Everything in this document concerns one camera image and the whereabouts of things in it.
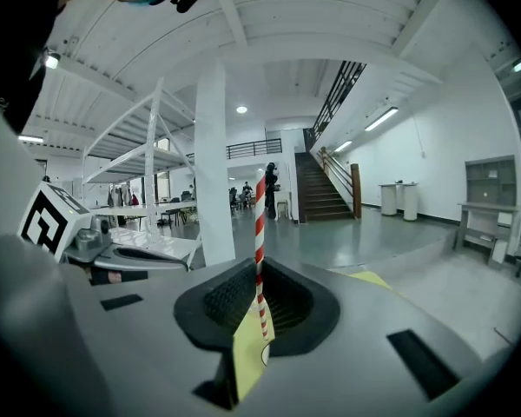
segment wooden newel post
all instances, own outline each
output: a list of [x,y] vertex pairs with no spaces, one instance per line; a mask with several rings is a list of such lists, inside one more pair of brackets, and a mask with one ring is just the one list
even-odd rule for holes
[[322,169],[326,174],[326,147],[321,147],[320,151],[322,151]]
[[353,184],[353,216],[361,217],[361,179],[359,175],[359,164],[351,164],[351,180]]

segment striped stick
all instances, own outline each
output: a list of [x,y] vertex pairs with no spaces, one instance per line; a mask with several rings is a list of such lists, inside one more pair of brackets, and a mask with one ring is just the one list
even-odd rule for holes
[[264,200],[266,183],[264,171],[257,170],[256,197],[254,200],[254,262],[257,264],[257,302],[259,303],[262,336],[268,340],[267,302],[262,294],[262,260],[264,260]]

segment gray floor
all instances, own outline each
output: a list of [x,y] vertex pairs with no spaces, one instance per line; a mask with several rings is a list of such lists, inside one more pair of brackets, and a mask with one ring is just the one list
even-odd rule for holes
[[[127,227],[136,229],[138,222]],[[254,255],[254,212],[238,212],[232,220],[237,258]],[[301,261],[319,268],[347,268],[423,248],[443,240],[454,227],[419,219],[381,216],[363,209],[361,221],[314,222],[294,225],[267,221],[266,255],[286,264]],[[197,224],[164,227],[164,235],[194,239]],[[200,249],[194,268],[205,266]],[[432,264],[413,264],[385,275],[394,290],[441,320],[485,359],[510,346],[521,332],[521,278],[506,265],[494,270],[478,252],[464,248]]]

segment staircase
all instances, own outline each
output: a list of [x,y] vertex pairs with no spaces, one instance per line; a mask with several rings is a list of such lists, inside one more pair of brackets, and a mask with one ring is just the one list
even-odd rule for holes
[[296,153],[300,222],[353,219],[338,190],[310,153]]

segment black rectangular slot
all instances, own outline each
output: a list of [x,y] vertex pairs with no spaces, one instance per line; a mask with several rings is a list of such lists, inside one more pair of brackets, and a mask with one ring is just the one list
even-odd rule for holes
[[425,390],[429,400],[434,400],[459,382],[453,372],[412,330],[388,335],[387,339]]
[[111,298],[110,300],[101,301],[104,310],[112,310],[129,306],[136,302],[142,301],[142,298],[137,294],[118,296],[117,298]]

